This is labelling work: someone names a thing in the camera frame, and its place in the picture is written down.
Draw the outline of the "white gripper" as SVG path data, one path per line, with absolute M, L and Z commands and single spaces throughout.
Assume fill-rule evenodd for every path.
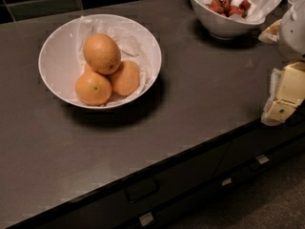
M 270 96 L 261 122 L 267 126 L 284 123 L 305 100 L 305 0 L 290 0 L 282 20 L 273 22 L 258 40 L 272 44 L 278 40 L 281 53 L 293 62 L 282 70 L 273 69 Z

